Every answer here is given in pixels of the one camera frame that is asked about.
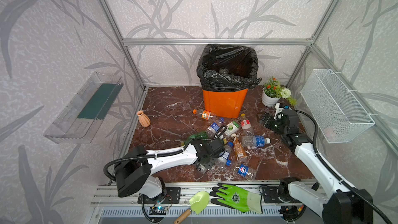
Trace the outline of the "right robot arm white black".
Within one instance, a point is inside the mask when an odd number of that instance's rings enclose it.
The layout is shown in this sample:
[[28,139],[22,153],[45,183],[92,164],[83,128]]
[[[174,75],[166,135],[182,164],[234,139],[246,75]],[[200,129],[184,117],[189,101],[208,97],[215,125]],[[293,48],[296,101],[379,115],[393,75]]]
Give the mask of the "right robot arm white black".
[[372,196],[347,182],[318,151],[316,139],[300,132],[301,111],[282,109],[275,116],[263,113],[259,124],[276,134],[311,171],[324,193],[297,178],[280,181],[277,195],[281,201],[298,200],[322,218],[325,224],[373,223]]

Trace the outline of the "pale green label bottle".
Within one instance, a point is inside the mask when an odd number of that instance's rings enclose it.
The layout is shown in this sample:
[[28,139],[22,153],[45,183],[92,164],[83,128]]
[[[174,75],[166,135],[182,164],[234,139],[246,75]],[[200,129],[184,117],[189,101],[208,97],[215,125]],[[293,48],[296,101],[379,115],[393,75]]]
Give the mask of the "pale green label bottle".
[[212,168],[211,163],[197,163],[196,164],[197,171],[200,172],[201,174],[205,174],[207,171],[209,171]]

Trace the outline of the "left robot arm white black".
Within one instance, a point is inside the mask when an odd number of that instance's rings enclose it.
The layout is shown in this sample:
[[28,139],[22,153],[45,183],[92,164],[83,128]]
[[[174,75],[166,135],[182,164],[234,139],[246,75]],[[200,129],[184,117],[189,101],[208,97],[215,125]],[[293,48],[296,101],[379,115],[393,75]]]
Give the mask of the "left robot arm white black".
[[163,179],[153,174],[178,166],[207,169],[225,152],[222,139],[191,138],[185,145],[164,150],[147,150],[140,145],[120,159],[104,166],[106,176],[117,185],[118,197],[135,193],[162,202],[167,196]]

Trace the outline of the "white green lime drink bottle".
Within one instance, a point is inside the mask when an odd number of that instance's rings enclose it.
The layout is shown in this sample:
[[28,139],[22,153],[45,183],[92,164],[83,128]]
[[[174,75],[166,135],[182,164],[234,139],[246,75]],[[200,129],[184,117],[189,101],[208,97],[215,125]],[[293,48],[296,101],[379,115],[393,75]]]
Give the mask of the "white green lime drink bottle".
[[229,124],[227,124],[226,130],[224,132],[224,136],[229,137],[234,133],[237,133],[241,129],[241,125],[237,120],[233,120]]

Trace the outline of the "blue cap water bottle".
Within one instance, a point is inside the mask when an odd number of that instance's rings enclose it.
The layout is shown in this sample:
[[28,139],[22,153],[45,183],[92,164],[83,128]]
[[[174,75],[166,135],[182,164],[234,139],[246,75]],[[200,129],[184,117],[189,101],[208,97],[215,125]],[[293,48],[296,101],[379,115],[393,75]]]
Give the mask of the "blue cap water bottle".
[[233,152],[233,143],[228,142],[224,146],[225,151],[217,158],[215,166],[220,168],[229,167],[232,163],[231,156]]

